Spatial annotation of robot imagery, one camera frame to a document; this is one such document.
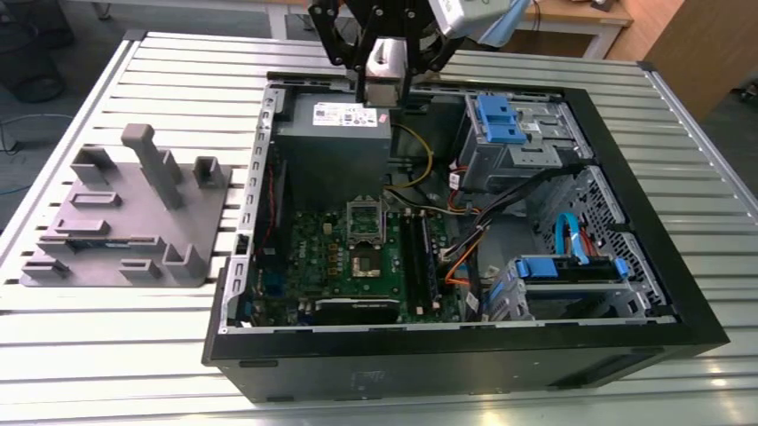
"ram slot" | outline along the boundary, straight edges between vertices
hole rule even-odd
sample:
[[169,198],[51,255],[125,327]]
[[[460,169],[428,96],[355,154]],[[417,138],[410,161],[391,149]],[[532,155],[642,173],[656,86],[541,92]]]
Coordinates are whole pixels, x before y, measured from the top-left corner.
[[406,272],[407,311],[429,314],[437,309],[437,267],[428,218],[406,215],[401,221],[401,251]]
[[437,286],[437,257],[432,242],[432,232],[429,231],[429,219],[422,211],[422,216],[417,217],[417,230],[421,233],[424,247],[424,280],[426,285],[426,297],[430,301],[432,309],[440,309],[440,288]]

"power supply label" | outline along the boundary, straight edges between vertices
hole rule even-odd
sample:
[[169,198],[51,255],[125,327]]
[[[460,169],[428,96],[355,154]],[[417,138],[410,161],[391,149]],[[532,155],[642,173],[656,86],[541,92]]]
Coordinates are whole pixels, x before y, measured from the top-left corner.
[[377,110],[362,104],[319,102],[313,108],[313,125],[377,127]]

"blue plastic latch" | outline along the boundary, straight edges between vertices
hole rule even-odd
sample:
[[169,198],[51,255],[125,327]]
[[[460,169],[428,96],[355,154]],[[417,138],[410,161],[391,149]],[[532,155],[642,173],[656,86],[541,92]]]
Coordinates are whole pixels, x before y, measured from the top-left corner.
[[488,298],[490,302],[496,300],[496,297],[498,297],[498,294],[505,289],[505,287],[506,285],[504,284],[504,282],[498,281],[498,285],[493,288],[493,290],[490,290],[490,297]]
[[520,129],[517,115],[505,96],[478,95],[480,119],[488,133],[488,142],[492,144],[524,145],[526,135]]
[[522,260],[517,260],[517,272],[521,278],[530,276],[530,267]]
[[629,278],[629,265],[626,264],[626,260],[622,259],[621,257],[617,257],[614,260],[614,264],[616,264],[616,270],[618,271],[618,275],[621,275],[621,278],[626,279]]
[[556,262],[548,257],[530,257],[524,259],[530,266],[532,277],[534,278],[558,278],[558,269]]

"aluminum table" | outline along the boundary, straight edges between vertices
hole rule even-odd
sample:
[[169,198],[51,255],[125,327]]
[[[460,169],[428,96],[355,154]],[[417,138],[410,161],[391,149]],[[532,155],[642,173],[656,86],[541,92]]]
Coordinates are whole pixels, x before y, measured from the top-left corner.
[[[462,51],[444,79],[586,89],[732,343],[597,390],[254,406],[201,364],[266,73],[337,74],[311,42],[131,33],[0,237],[0,423],[738,424],[758,419],[758,214],[712,142],[656,72],[634,63]],[[217,257],[199,289],[24,288],[22,264],[55,215],[82,146],[121,146],[147,122],[178,162],[235,167]]]

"green circuit board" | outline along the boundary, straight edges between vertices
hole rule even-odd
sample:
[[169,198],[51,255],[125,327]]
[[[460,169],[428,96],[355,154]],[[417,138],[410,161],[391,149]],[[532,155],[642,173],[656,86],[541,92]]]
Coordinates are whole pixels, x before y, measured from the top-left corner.
[[[269,324],[293,325],[298,305],[293,301],[325,298],[394,299],[401,302],[401,323],[458,321],[458,295],[440,300],[436,312],[417,315],[406,305],[406,275],[401,247],[401,213],[385,213],[385,244],[347,242],[346,211],[295,213],[291,229],[290,268],[283,283],[282,299],[269,298]],[[353,215],[353,230],[361,233],[382,229],[371,215]],[[436,249],[448,246],[445,218],[428,216]]]

